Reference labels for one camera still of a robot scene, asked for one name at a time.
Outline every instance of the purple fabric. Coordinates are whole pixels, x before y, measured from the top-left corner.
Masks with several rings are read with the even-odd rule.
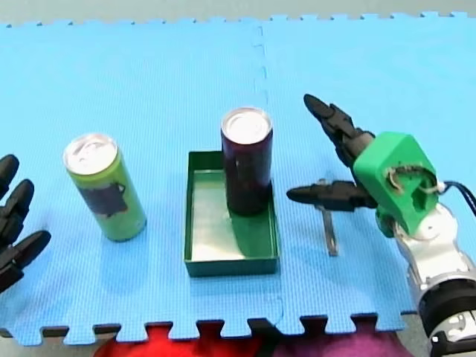
[[[348,335],[319,335],[282,342],[273,357],[412,357],[394,332],[376,332],[360,323]]]

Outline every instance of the can lid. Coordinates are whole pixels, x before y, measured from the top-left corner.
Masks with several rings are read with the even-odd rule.
[[[99,133],[74,139],[63,153],[66,168],[77,175],[94,175],[107,169],[116,159],[117,144]]]
[[[271,119],[257,108],[235,109],[226,114],[222,122],[223,135],[237,144],[259,143],[271,129]]]

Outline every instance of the can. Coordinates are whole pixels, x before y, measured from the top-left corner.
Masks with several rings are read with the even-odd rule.
[[[235,109],[223,118],[221,136],[228,209],[263,212],[271,198],[271,119],[262,109]]]
[[[100,133],[76,138],[63,161],[106,237],[121,242],[142,231],[146,215],[113,139]]]

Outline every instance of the dark purple can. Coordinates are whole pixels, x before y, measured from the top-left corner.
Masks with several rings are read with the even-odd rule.
[[[228,209],[241,216],[263,212],[271,198],[273,127],[261,109],[238,108],[222,121]]]

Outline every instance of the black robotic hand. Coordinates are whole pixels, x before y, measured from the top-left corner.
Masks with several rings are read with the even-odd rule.
[[[19,161],[15,156],[0,159],[0,199],[8,192],[18,168]],[[13,245],[22,232],[33,192],[33,183],[25,179],[12,191],[4,206],[0,206],[0,293],[22,279],[22,269],[50,242],[49,232],[38,231]]]
[[[321,206],[326,210],[352,212],[356,208],[376,208],[377,202],[359,184],[353,164],[361,152],[374,139],[374,134],[355,128],[352,118],[334,104],[325,104],[310,94],[304,95],[307,110],[322,125],[322,129],[335,147],[342,164],[349,167],[354,181],[334,181],[332,184],[311,184],[294,187],[286,193],[294,202]]]

